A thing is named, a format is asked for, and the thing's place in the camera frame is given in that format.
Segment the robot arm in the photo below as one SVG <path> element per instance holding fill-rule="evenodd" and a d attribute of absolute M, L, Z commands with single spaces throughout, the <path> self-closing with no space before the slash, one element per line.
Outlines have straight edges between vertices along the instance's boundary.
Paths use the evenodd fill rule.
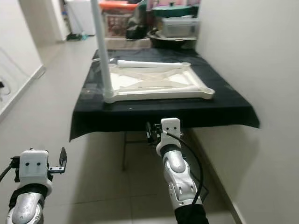
<path fill-rule="evenodd" d="M 161 141 L 156 151 L 163 159 L 164 176 L 178 224 L 208 224 L 200 197 L 192 203 L 197 187 L 190 176 L 190 166 L 180 152 L 180 142 L 167 135 L 170 133 L 180 138 L 180 120 L 162 119 L 160 132 Z"/>
<path fill-rule="evenodd" d="M 65 172 L 65 149 L 61 150 L 59 167 L 49 167 L 45 150 L 26 150 L 20 157 L 12 159 L 12 168 L 16 169 L 15 182 L 20 184 L 11 196 L 6 223 L 42 224 L 44 200 L 53 189 L 52 174 Z"/>

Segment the tiled floor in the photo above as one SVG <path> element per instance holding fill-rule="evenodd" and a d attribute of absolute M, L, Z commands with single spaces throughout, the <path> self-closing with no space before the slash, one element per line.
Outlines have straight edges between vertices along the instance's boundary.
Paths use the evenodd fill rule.
<path fill-rule="evenodd" d="M 161 159 L 146 144 L 128 146 L 127 171 L 121 171 L 123 133 L 91 133 L 68 142 L 71 114 L 96 49 L 94 38 L 68 42 L 0 124 L 0 170 L 9 158 L 35 147 L 47 149 L 57 165 L 60 148 L 67 170 L 54 177 L 44 209 L 45 224 L 176 223 Z M 133 133 L 140 138 L 143 133 Z M 10 172 L 0 183 L 0 220 L 17 184 Z M 234 224 L 211 178 L 205 201 L 211 224 Z"/>

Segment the plastic container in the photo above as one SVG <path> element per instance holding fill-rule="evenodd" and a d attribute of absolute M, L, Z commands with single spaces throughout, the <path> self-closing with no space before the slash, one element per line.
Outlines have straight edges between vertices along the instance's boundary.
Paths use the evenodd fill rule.
<path fill-rule="evenodd" d="M 101 1 L 102 16 L 105 22 L 106 37 L 125 37 L 128 20 L 138 4 L 128 4 L 127 1 Z"/>
<path fill-rule="evenodd" d="M 191 37 L 198 35 L 198 18 L 163 18 L 162 34 L 166 37 Z"/>

